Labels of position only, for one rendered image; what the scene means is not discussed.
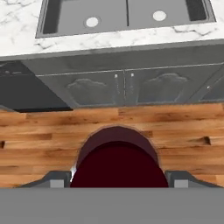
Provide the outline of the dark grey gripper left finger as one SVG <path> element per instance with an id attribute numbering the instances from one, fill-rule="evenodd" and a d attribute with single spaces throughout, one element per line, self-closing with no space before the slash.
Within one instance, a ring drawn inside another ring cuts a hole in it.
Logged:
<path id="1" fill-rule="evenodd" d="M 71 178 L 70 171 L 49 171 L 43 178 L 21 185 L 20 188 L 67 188 L 70 186 Z"/>

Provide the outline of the grey cupboard door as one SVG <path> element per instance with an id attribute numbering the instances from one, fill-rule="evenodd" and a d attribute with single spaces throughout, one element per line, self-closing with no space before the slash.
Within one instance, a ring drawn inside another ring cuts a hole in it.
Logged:
<path id="1" fill-rule="evenodd" d="M 217 71 L 188 103 L 224 102 L 224 67 Z"/>
<path id="2" fill-rule="evenodd" d="M 120 94 L 116 92 L 115 74 L 118 74 Z M 123 71 L 53 73 L 38 78 L 73 109 L 124 104 Z"/>
<path id="3" fill-rule="evenodd" d="M 125 100 L 129 106 L 180 104 L 186 102 L 221 65 L 176 66 L 125 72 Z M 135 75 L 135 92 L 130 92 L 130 74 Z"/>

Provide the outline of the grey double sink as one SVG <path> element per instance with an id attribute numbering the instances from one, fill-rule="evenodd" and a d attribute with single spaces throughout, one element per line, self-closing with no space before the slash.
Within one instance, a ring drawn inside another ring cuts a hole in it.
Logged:
<path id="1" fill-rule="evenodd" d="M 215 21 L 210 0 L 43 0 L 36 37 L 42 39 Z"/>

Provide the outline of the dark red drink can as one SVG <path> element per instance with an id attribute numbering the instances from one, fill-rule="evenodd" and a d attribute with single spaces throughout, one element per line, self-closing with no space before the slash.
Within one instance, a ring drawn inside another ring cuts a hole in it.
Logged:
<path id="1" fill-rule="evenodd" d="M 166 188 L 158 155 L 149 140 L 126 127 L 104 128 L 80 149 L 71 187 Z"/>

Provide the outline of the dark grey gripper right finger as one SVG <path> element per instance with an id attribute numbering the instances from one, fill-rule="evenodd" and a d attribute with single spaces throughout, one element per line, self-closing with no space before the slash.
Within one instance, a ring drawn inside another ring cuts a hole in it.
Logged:
<path id="1" fill-rule="evenodd" d="M 219 185 L 195 178 L 188 171 L 166 171 L 164 173 L 171 188 L 217 187 Z"/>

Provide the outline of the dark grey dishwasher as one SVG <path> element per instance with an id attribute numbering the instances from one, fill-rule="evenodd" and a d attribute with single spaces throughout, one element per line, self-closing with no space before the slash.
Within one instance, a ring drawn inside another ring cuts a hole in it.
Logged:
<path id="1" fill-rule="evenodd" d="M 19 60 L 0 62 L 0 105 L 20 113 L 71 110 Z"/>

